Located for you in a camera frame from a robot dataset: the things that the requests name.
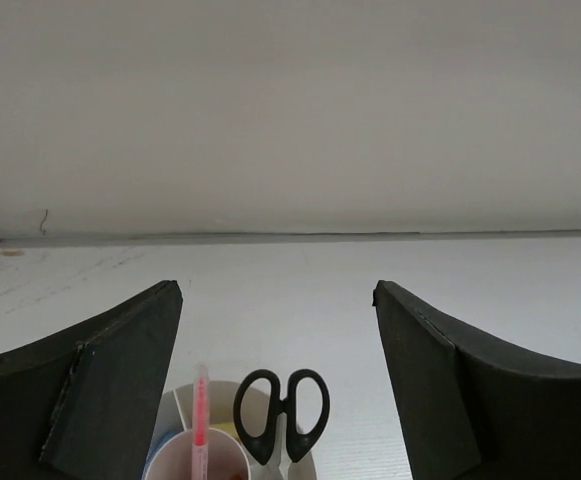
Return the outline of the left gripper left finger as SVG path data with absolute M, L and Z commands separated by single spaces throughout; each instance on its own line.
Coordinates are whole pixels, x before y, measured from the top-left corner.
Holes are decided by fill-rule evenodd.
M 161 281 L 0 354 L 0 479 L 139 479 L 183 297 Z

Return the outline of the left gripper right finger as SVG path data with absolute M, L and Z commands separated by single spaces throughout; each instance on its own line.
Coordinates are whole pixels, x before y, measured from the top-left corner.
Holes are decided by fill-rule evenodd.
M 581 479 L 581 364 L 497 338 L 391 281 L 373 293 L 416 479 Z

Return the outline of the red and white pen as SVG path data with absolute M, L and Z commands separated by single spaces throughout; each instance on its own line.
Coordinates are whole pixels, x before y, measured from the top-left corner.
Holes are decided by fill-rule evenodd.
M 191 479 L 208 479 L 209 375 L 200 364 L 193 385 Z

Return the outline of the black handled scissors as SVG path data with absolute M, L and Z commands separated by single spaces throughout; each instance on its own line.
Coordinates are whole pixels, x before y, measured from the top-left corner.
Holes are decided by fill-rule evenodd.
M 305 432 L 298 423 L 298 390 L 309 379 L 321 394 L 321 411 L 311 430 Z M 242 404 L 249 388 L 258 380 L 270 385 L 270 395 L 263 432 L 253 435 L 243 421 Z M 252 479 L 292 479 L 300 471 L 325 431 L 331 410 L 331 398 L 322 376 L 311 369 L 293 372 L 287 381 L 286 393 L 281 393 L 281 380 L 268 369 L 249 373 L 236 390 L 233 401 L 233 421 L 238 438 L 255 464 L 250 467 Z

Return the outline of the blue transparent capped item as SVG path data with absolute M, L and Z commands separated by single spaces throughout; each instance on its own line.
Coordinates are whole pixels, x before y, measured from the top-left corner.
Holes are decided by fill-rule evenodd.
M 156 442 L 156 444 L 150 449 L 148 456 L 146 458 L 146 463 L 149 464 L 157 452 L 172 438 L 179 435 L 180 431 L 169 431 L 166 432 L 160 439 Z

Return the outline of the small yellow eraser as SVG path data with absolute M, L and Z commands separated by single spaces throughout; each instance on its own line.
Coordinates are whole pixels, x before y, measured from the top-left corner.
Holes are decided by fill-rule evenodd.
M 233 422 L 223 422 L 223 423 L 213 423 L 210 425 L 212 429 L 219 430 L 226 435 L 233 438 L 235 441 L 239 441 L 240 437 Z

